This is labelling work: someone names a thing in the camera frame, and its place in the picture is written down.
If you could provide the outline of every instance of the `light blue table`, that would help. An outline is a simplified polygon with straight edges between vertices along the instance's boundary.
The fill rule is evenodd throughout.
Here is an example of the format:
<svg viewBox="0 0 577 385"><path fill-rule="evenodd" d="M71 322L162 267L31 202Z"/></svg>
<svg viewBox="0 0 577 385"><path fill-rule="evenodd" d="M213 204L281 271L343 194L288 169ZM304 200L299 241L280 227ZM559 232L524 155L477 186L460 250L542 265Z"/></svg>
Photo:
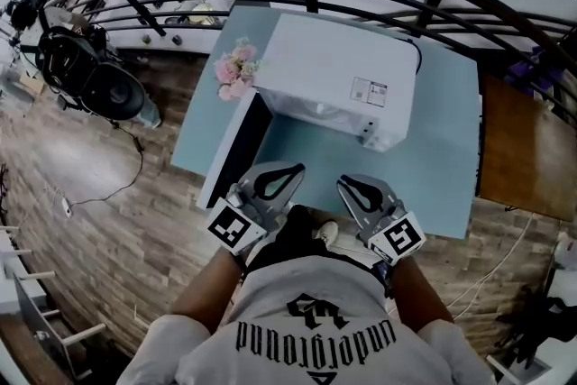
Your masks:
<svg viewBox="0 0 577 385"><path fill-rule="evenodd" d="M236 6L206 64L188 107L172 164L206 175L238 100L218 98L213 63L248 37L264 53L282 10ZM354 24L385 35L381 28ZM474 195L479 149L477 65L429 41L415 40L423 55L417 75L407 138L385 153L363 148L351 135L276 116L256 162L292 160L307 172L293 200L347 215L335 182L344 173L363 173L388 181L413 210L428 234L463 238Z"/></svg>

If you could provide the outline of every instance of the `metal railing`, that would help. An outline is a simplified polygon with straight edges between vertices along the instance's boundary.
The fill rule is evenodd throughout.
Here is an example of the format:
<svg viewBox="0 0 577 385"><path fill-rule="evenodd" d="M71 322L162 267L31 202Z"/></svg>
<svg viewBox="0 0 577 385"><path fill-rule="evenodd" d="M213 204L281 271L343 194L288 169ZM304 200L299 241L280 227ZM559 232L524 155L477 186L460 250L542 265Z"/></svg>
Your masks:
<svg viewBox="0 0 577 385"><path fill-rule="evenodd" d="M64 5L68 0L50 0L48 5ZM168 16L184 15L194 18L195 15L204 15L225 19L230 13L229 9L218 11L203 10L202 12L189 11L152 11L149 5L158 3L159 0L124 0L125 2L111 2L100 8L93 8L86 12L92 16L92 23L105 24L108 31L129 31L153 29L160 36L167 34L167 30L219 30L223 27L223 21L215 21L210 24L194 23L171 23L160 24L159 20ZM161 0L162 3L181 3L184 1L213 1L213 0ZM299 5L310 13L319 11L336 12L347 15L357 21L367 21L382 27L396 28L414 37L426 37L432 41L439 42L445 47L453 49L473 60L477 60L484 68L489 68L495 75L503 75L510 64L517 61L524 61L533 67L534 72L529 76L519 78L518 82L533 88L547 100L554 103L556 110L565 118L571 118L577 122L577 116L563 104L563 99L571 99L572 103L577 103L577 95L563 82L557 82L549 77L548 69L542 63L532 60L530 55L514 46L508 41L508 36L517 36L530 40L546 51L548 61L554 61L555 66L568 69L574 76L577 76L577 63L556 43L565 33L570 31L576 24L573 22L558 20L542 15L523 15L514 11L509 6L499 0L463 0L465 3L474 5L470 8L442 8L441 0L388 0L396 2L399 6L405 5L406 11L392 14L378 14L353 8L350 5L329 3L322 0L229 0L229 1L250 1L262 5L270 6L270 3L281 5ZM69 6L70 10L79 10L88 4L88 0L80 0ZM101 17L104 12L113 12L118 9L133 9L133 14ZM486 55L472 46L466 45L464 41L454 38L456 33L466 33L471 36L482 38L491 44L493 48L503 52L507 57L507 63L487 61ZM555 92L551 94L537 85L537 80L542 77L550 82Z"/></svg>

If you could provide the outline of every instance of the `floor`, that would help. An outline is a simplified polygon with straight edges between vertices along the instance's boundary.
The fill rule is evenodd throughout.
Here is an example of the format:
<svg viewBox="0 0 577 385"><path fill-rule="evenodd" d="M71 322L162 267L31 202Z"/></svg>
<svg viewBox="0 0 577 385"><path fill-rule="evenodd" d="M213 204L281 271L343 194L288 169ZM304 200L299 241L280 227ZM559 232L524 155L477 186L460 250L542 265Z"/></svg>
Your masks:
<svg viewBox="0 0 577 385"><path fill-rule="evenodd" d="M170 166L206 59L148 60L132 71L159 105L164 122L155 131L123 124L141 138L142 174L105 203L74 208L70 219L60 207L60 191L71 202L82 201L132 180L139 157L130 137L94 116L61 112L48 90L29 110L5 101L0 106L1 161L10 169L5 203L9 224L21 226L18 245L33 249L25 263L31 270L57 272L46 286L74 328L104 322L106 335L127 353L145 334L134 310L147 323L165 313L216 248L204 231L206 214L195 207L204 179ZM335 250L367 261L368 251L355 242L351 220L337 219L343 232ZM431 237L417 253L424 273L449 304L491 271L527 227L518 247L458 320L479 353L491 351L506 328L496 323L496 315L514 306L523 285L535 287L544 279L560 228L577 229L542 216L528 219L527 212L505 212L504 206L476 199L466 240ZM452 312L463 311L475 291L454 304Z"/></svg>

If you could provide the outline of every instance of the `shoe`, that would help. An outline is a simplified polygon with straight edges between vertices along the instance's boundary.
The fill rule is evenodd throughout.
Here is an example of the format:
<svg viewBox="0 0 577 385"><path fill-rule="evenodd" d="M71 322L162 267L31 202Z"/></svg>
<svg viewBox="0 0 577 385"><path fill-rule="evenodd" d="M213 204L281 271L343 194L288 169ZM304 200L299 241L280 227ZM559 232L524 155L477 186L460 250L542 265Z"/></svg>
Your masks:
<svg viewBox="0 0 577 385"><path fill-rule="evenodd" d="M315 239L322 239L328 249L336 241L336 236L339 235L339 225L335 220L328 220L316 232Z"/></svg>

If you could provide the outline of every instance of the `microwave label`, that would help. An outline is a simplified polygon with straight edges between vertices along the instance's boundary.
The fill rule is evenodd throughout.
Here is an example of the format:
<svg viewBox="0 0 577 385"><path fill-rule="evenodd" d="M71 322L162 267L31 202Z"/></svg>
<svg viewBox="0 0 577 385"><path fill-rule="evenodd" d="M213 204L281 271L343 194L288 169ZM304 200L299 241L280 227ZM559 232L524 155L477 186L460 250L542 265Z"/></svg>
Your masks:
<svg viewBox="0 0 577 385"><path fill-rule="evenodd" d="M371 82L365 78L354 78L351 100L384 107L386 96L387 86L378 82Z"/></svg>

